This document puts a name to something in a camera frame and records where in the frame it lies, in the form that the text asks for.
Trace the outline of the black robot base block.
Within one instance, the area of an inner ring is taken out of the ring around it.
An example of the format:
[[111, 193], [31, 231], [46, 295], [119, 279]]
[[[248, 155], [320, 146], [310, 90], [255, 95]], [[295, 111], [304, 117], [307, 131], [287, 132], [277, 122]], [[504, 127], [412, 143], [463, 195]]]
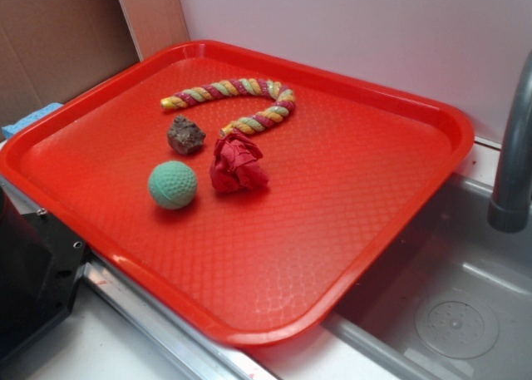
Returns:
[[1, 364], [70, 315], [86, 255], [55, 215], [21, 214], [1, 192]]

